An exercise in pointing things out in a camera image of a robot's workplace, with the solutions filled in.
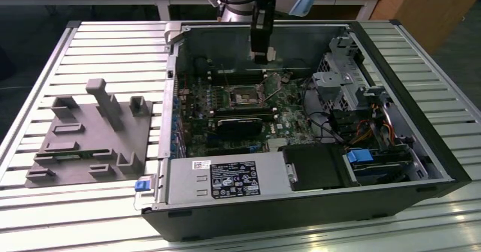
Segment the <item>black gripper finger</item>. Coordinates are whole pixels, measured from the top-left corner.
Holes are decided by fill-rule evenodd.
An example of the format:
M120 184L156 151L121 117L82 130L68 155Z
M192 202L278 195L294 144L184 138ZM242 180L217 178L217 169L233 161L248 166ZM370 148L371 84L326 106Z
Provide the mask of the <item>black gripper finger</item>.
M273 15L274 6L254 6L250 23L250 51L254 56L266 56L273 32Z

